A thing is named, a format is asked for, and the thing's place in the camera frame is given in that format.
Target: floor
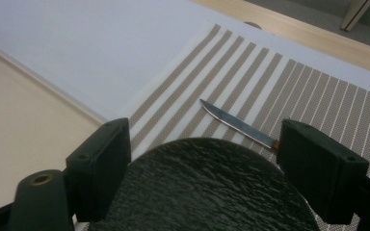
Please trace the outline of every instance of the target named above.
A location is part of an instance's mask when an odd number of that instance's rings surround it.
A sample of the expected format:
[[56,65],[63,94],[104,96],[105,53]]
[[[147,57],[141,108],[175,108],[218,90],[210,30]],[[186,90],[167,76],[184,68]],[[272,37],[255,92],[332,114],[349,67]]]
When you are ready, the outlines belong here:
[[353,28],[340,30],[351,0],[247,0],[341,36],[370,45],[370,8]]

